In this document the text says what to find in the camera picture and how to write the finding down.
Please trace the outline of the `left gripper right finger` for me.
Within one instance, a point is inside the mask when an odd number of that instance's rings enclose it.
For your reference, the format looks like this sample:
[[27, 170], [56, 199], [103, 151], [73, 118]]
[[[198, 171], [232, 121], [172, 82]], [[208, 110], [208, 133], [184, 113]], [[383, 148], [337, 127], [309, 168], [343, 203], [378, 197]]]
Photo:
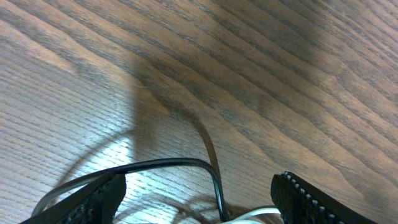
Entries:
[[375, 224], [292, 172], [273, 176], [271, 198], [284, 223]]

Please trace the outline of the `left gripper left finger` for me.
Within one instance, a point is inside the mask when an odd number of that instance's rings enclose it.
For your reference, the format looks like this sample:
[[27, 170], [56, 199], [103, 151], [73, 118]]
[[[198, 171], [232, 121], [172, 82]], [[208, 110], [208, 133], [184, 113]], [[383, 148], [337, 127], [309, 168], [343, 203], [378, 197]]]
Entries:
[[107, 174], [21, 224], [112, 224], [125, 194], [125, 175]]

